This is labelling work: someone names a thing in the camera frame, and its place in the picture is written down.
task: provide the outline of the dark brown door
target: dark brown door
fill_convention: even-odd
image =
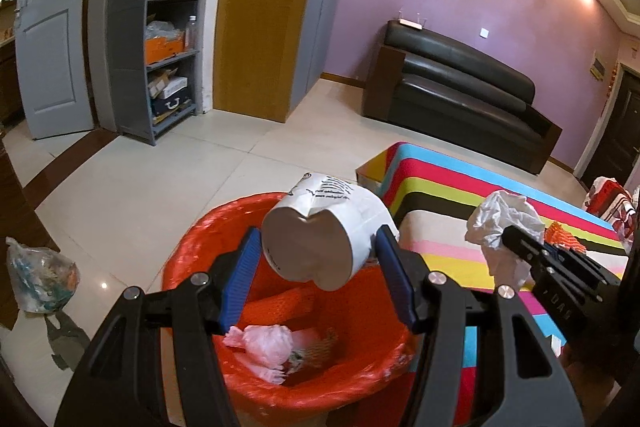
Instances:
[[[625,71],[600,144],[580,178],[587,187],[599,176],[624,185],[640,155],[640,78]]]

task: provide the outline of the colorful striped cloth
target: colorful striped cloth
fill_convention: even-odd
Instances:
[[[625,250],[609,223],[535,188],[450,156],[399,142],[358,168],[356,174],[360,184],[377,191],[399,227],[414,210],[424,214],[417,222],[426,230],[415,234],[420,239],[412,241],[410,249],[421,254],[430,269],[446,273],[461,286],[486,291],[494,288],[480,248],[465,242],[464,235],[466,220],[475,207],[496,190],[526,196],[546,226],[555,221],[561,223],[564,230],[586,247],[592,259],[619,277],[625,269]],[[520,297],[545,336],[555,335],[564,344],[564,336],[536,298],[526,288],[520,292]],[[457,418],[461,422],[468,417],[475,378],[477,339],[474,330],[467,328],[465,338],[460,415]],[[399,387],[405,391],[410,389],[413,378],[408,378],[362,403],[359,408],[362,414],[356,425],[364,425],[367,417],[376,418],[376,425],[380,427],[396,427],[398,408],[395,412],[384,412],[390,405],[384,397],[385,394],[389,399],[393,396],[397,403]],[[404,409],[405,401],[406,398],[400,401],[399,411]],[[388,421],[380,423],[382,417]]]

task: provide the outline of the orange box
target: orange box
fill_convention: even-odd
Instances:
[[[184,32],[180,38],[168,41],[166,37],[158,37],[145,41],[145,64],[153,64],[158,60],[172,57],[184,51]]]

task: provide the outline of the tile floor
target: tile floor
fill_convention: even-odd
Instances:
[[[289,190],[307,171],[354,180],[354,170],[404,140],[455,156],[580,205],[584,190],[548,163],[539,176],[431,137],[359,115],[362,90],[320,80],[286,124],[212,111],[156,147],[117,137],[37,209],[82,282],[66,311],[89,335],[127,285],[160,289],[161,271],[186,230],[227,201]],[[82,136],[30,139],[25,124],[5,145],[23,184]],[[41,317],[2,331],[2,355],[31,406],[52,425],[71,377],[50,358]]]

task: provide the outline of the sofa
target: sofa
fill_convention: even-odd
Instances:
[[[389,21],[362,114],[539,174],[562,130],[533,107],[531,79],[427,29]]]

